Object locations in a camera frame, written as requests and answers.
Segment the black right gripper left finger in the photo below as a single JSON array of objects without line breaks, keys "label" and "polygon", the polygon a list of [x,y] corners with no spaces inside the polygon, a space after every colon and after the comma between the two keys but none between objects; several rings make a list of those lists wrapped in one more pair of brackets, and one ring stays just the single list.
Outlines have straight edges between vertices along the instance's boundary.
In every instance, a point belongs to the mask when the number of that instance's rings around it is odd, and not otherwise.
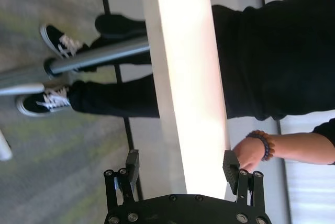
[{"label": "black right gripper left finger", "polygon": [[106,170],[104,172],[107,208],[118,206],[116,191],[122,193],[123,203],[134,202],[134,190],[139,175],[139,151],[132,149],[128,152],[125,167],[117,172]]}]

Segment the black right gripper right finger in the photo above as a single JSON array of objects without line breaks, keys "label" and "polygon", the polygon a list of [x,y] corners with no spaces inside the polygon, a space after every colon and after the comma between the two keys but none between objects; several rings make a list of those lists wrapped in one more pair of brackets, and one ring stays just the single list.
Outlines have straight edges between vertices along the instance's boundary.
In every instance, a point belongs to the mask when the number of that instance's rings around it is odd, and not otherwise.
[{"label": "black right gripper right finger", "polygon": [[250,206],[264,205],[264,175],[260,171],[249,173],[240,167],[236,154],[231,150],[224,152],[223,171],[230,185],[235,202],[248,205],[248,193],[250,193]]}]

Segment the person's left hand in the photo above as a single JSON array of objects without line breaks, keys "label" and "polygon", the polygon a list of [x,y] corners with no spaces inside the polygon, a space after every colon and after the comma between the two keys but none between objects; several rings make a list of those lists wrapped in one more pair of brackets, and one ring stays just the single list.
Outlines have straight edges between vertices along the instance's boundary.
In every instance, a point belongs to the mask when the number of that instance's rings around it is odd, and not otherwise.
[{"label": "person's left hand", "polygon": [[233,151],[240,167],[248,172],[253,172],[265,154],[265,147],[260,139],[246,137],[234,147]]}]

